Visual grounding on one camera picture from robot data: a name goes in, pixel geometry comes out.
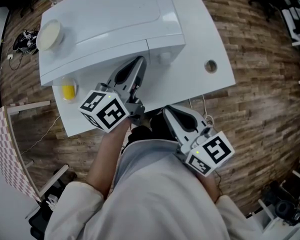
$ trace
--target white shirt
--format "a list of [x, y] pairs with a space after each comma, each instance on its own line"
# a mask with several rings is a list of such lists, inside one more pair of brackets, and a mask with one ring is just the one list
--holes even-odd
[[[131, 146], [134, 145], [144, 144], [138, 141]], [[88, 184], [68, 184], [51, 216], [44, 239], [256, 238], [257, 233], [228, 196], [221, 196], [214, 204], [197, 178], [169, 153], [120, 180], [106, 201]]]

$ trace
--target yellow object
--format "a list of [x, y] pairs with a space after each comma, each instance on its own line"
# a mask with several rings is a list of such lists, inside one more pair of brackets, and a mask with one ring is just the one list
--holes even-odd
[[63, 97], [68, 101], [73, 100], [76, 96], [75, 87], [73, 85], [63, 85], [62, 93]]

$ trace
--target round hole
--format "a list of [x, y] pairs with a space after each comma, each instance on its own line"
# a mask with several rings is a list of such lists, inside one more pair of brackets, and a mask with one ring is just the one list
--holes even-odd
[[211, 74], [215, 73], [217, 71], [217, 69], [218, 69], [217, 63], [214, 60], [212, 60], [212, 59], [208, 60], [204, 64], [204, 68], [205, 68], [206, 71], [208, 71]]

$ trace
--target wooden floor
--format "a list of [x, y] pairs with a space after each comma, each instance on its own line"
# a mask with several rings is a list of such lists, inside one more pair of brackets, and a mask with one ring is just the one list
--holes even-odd
[[[300, 53], [291, 46], [278, 14], [268, 23], [261, 7], [248, 5], [248, 0], [203, 1], [219, 30], [236, 80], [235, 86], [205, 95], [215, 128], [225, 132], [236, 151], [218, 170], [220, 186], [248, 213], [256, 207], [262, 187], [272, 180], [282, 180], [300, 157]], [[15, 11], [4, 37], [8, 42], [3, 44], [1, 60], [2, 104], [52, 101], [51, 106], [13, 117], [21, 151], [39, 140], [59, 113], [52, 88], [40, 85], [39, 56], [25, 55], [20, 68], [11, 71], [6, 52], [12, 43], [10, 38], [23, 29], [36, 28], [49, 7], [47, 0], [38, 0], [34, 12], [27, 12], [23, 18]], [[15, 55], [13, 67], [18, 65], [19, 56]], [[192, 106], [203, 113], [201, 97], [193, 98]], [[63, 164], [69, 164], [83, 180], [102, 135], [93, 130], [68, 138], [59, 119], [44, 140], [23, 155], [26, 161], [35, 161], [29, 169], [34, 182], [42, 186]]]

